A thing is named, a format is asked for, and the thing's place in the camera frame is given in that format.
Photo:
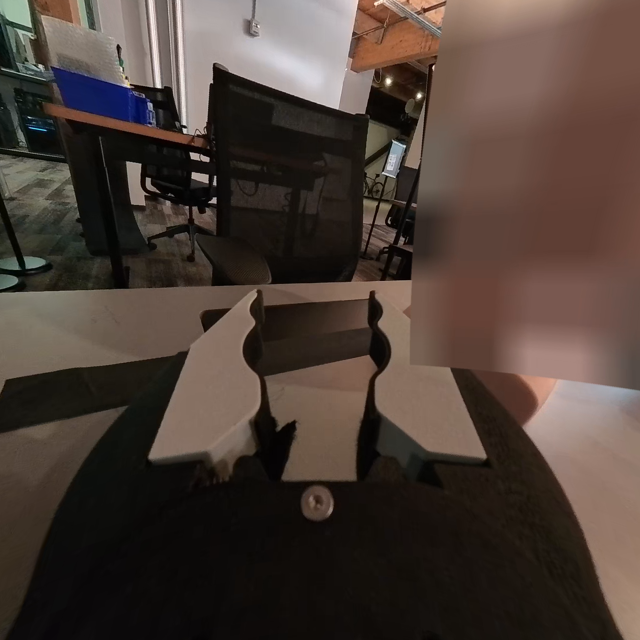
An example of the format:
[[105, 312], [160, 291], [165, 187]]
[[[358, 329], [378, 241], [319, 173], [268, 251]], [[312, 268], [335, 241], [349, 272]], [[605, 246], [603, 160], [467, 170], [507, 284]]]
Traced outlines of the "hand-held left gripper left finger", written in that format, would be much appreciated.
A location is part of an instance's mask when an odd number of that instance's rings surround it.
[[256, 454], [268, 477], [284, 475], [296, 425], [277, 428], [257, 371], [265, 318], [254, 289], [191, 345], [149, 462], [202, 462], [229, 477], [238, 458]]

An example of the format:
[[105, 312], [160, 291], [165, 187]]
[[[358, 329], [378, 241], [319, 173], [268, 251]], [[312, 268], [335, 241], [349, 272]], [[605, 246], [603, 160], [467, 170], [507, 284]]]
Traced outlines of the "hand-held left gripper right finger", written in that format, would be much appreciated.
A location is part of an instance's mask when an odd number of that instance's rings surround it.
[[484, 465], [487, 454], [447, 367], [410, 362], [410, 320], [379, 293], [369, 294], [368, 382], [356, 446], [356, 478], [378, 458], [395, 460], [405, 477], [420, 479], [428, 465]]

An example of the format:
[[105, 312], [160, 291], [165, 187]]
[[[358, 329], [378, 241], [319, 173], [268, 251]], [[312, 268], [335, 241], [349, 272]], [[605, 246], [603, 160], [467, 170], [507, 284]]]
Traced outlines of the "black tape strip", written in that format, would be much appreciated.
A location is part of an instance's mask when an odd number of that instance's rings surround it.
[[[363, 332], [268, 341], [258, 363], [263, 376], [368, 356]], [[1, 391], [1, 433], [119, 408], [187, 352], [120, 364], [76, 367], [9, 379]]]

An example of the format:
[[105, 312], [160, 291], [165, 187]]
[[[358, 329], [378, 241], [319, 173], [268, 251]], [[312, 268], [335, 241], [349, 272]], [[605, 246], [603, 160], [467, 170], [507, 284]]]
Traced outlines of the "black mesh office chair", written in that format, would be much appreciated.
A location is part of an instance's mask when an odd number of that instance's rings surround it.
[[196, 242], [212, 286], [351, 282], [363, 240], [368, 115], [215, 63], [207, 117], [216, 233]]

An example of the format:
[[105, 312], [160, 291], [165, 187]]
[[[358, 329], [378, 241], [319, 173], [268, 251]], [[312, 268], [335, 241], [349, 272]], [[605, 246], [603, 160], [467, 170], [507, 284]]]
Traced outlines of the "sign on floor stand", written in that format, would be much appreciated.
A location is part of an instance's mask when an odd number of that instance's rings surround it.
[[385, 165], [383, 167], [383, 171], [381, 172], [381, 175], [383, 177], [382, 188], [380, 189], [380, 193], [378, 196], [372, 221], [369, 227], [369, 232], [366, 238], [366, 242], [364, 244], [364, 249], [362, 250], [362, 253], [361, 253], [361, 258], [364, 260], [373, 260], [372, 256], [368, 254], [368, 249], [371, 242], [372, 233], [377, 221], [378, 213], [380, 211], [381, 202], [386, 191], [388, 180], [397, 178], [399, 170], [402, 166], [403, 157], [405, 155], [406, 149], [407, 149], [407, 144], [402, 143], [399, 140], [391, 140], [390, 147], [385, 159]]

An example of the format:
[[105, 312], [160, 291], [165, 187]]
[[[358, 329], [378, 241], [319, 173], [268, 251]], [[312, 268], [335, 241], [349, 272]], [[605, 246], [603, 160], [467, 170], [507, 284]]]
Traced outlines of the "wooden desk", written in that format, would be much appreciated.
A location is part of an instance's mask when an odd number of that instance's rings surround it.
[[261, 184], [295, 187], [301, 182], [303, 187], [311, 186], [314, 178], [325, 177], [331, 169], [311, 162], [310, 151], [319, 150], [320, 137], [284, 127], [272, 122], [252, 122], [241, 132], [234, 134], [240, 146], [230, 145], [225, 134], [231, 133], [231, 124], [222, 125], [222, 133], [217, 138], [204, 135], [188, 135], [176, 131], [157, 129], [144, 124], [136, 124], [107, 116], [80, 111], [55, 104], [46, 104], [45, 112], [68, 123], [73, 132], [86, 134], [94, 155], [99, 212], [104, 229], [107, 253], [111, 260], [114, 286], [117, 289], [129, 287], [129, 268], [122, 261], [122, 243], [117, 230], [116, 210], [113, 190], [108, 179], [108, 167], [117, 161], [140, 163], [142, 169], [148, 165], [171, 169], [185, 174], [183, 205], [193, 208], [206, 207], [206, 197], [219, 197], [217, 232], [195, 224], [193, 213], [188, 222], [169, 227], [166, 231], [150, 236], [149, 250], [154, 250], [154, 240], [162, 237], [187, 233], [191, 243], [189, 260], [195, 260], [196, 243], [200, 243], [204, 255], [212, 264], [212, 284], [217, 280], [222, 284], [294, 284], [345, 282], [350, 276], [342, 276], [336, 260], [322, 263], [319, 258], [283, 257], [276, 260], [257, 251], [255, 247], [240, 237], [228, 235], [231, 214], [228, 207], [228, 167], [223, 168], [225, 176], [220, 177], [215, 187], [210, 180], [205, 189], [192, 189], [193, 173], [201, 173], [212, 179], [218, 174], [218, 159], [228, 162], [245, 161], [258, 165], [264, 170], [236, 170], [245, 172], [242, 179]]

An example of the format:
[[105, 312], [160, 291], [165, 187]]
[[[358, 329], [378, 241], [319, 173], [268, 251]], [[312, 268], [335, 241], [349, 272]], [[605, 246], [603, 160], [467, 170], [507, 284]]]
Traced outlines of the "blue plastic bin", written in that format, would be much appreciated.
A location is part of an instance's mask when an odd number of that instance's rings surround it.
[[156, 126], [152, 103], [131, 87], [52, 67], [64, 106], [135, 124]]

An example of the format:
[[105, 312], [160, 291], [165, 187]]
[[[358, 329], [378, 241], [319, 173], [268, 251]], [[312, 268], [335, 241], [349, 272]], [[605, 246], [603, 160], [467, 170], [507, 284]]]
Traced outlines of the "clear bubble wrap sheet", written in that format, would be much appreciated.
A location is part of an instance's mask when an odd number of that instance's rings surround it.
[[49, 67], [127, 85], [112, 37], [46, 15], [40, 22]]

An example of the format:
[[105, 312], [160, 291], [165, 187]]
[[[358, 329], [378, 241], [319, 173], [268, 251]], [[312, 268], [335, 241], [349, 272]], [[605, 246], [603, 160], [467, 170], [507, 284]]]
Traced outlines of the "black office chair red frame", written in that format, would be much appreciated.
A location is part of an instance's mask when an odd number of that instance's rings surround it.
[[[133, 84], [132, 89], [150, 101], [155, 113], [157, 128], [171, 132], [183, 132], [171, 87], [158, 88]], [[165, 231], [149, 236], [147, 238], [148, 248], [155, 250], [155, 240], [157, 239], [185, 234], [188, 236], [190, 245], [186, 259], [188, 262], [194, 262], [196, 235], [214, 235], [213, 231], [196, 224], [193, 216], [194, 209], [200, 214], [206, 213], [209, 204], [216, 195], [213, 176], [208, 176], [206, 182], [196, 180], [193, 177], [193, 172], [188, 167], [191, 160], [190, 152], [170, 148], [166, 145], [150, 145], [148, 149], [153, 157], [162, 158], [162, 162], [159, 165], [141, 165], [140, 186], [142, 190], [146, 195], [162, 197], [171, 204], [188, 209], [187, 222], [169, 226]]]

